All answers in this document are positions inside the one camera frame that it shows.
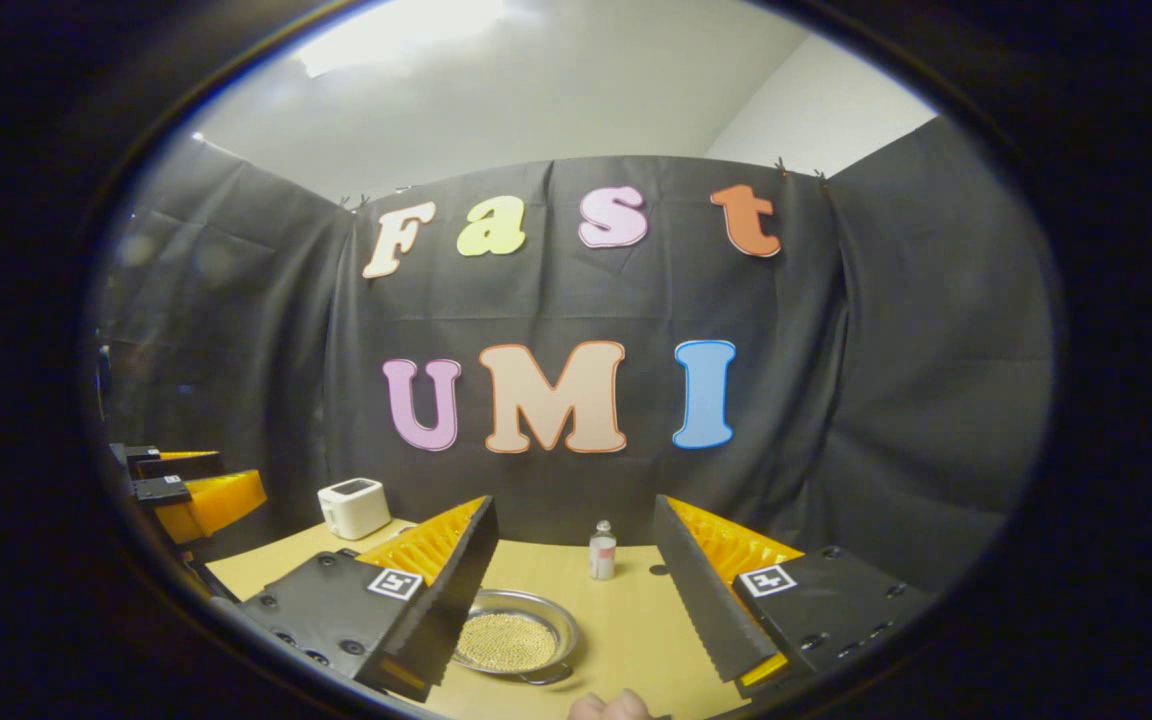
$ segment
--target white ceiling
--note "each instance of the white ceiling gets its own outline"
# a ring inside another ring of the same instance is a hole
[[[521,161],[704,156],[806,37],[740,0],[503,0],[483,32],[316,78],[283,55],[187,130],[349,206]]]

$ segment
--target white wall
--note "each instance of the white wall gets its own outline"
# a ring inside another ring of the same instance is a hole
[[[705,158],[838,173],[908,135],[937,111],[823,37],[803,41],[767,77]]]

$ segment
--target table surface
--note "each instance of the table surface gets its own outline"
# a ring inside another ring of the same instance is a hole
[[[342,547],[362,552],[411,524],[393,520],[357,541],[314,525],[207,566],[247,600],[316,552]],[[590,579],[589,547],[499,541],[483,586],[536,593],[573,614],[582,643],[567,659],[571,677],[536,687],[448,662],[444,683],[431,689],[424,706],[465,720],[562,720],[583,694],[611,700],[622,688],[639,694],[653,715],[675,720],[718,715],[744,705],[735,684],[719,682],[673,579],[650,573],[650,566],[661,563],[655,546],[617,547],[616,577]]]

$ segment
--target human hand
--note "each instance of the human hand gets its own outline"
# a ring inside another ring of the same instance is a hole
[[[567,711],[567,720],[652,720],[649,706],[631,689],[602,702],[596,694],[586,694]]]

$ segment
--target screw hole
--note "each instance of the screw hole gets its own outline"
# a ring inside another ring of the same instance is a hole
[[[805,638],[799,641],[799,647],[803,650],[814,650],[823,646],[824,642],[829,638],[827,632],[819,632],[814,635],[806,635]]]

